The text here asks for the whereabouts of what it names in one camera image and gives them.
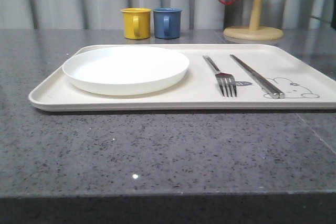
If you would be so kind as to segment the silver metal fork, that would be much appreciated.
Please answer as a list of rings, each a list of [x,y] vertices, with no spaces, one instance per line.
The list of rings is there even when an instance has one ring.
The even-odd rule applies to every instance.
[[[221,72],[215,62],[207,55],[203,55],[205,61],[209,64],[215,74],[219,90],[225,98],[236,98],[236,81],[232,74]]]

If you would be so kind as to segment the yellow enamel mug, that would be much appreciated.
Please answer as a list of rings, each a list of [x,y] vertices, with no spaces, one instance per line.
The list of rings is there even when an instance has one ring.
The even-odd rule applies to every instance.
[[[151,9],[124,8],[121,9],[124,37],[127,39],[147,39],[151,36]]]

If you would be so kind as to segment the beige rabbit print tray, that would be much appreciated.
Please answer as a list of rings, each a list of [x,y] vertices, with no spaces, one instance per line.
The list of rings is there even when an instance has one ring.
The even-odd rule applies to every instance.
[[[155,93],[116,97],[85,92],[57,69],[29,94],[44,111],[124,111],[184,109],[334,109],[335,81],[282,49],[259,44],[166,44],[190,60],[186,76]],[[237,97],[224,98],[204,60],[210,56],[237,80]],[[273,99],[233,60],[238,57],[285,93]]]

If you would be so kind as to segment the wooden mug tree stand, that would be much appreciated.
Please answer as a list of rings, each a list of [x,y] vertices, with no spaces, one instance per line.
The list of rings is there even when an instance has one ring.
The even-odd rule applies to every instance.
[[[226,37],[243,40],[276,40],[283,37],[282,30],[273,27],[261,26],[261,12],[263,0],[253,0],[253,6],[248,26],[230,26],[224,29]]]

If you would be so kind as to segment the white round plate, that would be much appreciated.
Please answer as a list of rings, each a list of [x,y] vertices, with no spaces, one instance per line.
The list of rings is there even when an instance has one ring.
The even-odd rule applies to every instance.
[[[77,88],[103,95],[138,95],[183,79],[190,61],[180,52],[153,46],[117,46],[80,53],[62,66]]]

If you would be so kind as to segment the blue enamel mug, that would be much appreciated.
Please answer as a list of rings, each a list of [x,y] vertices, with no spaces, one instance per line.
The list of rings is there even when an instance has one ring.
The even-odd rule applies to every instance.
[[[154,35],[159,39],[175,39],[181,32],[180,8],[156,8],[153,10]]]

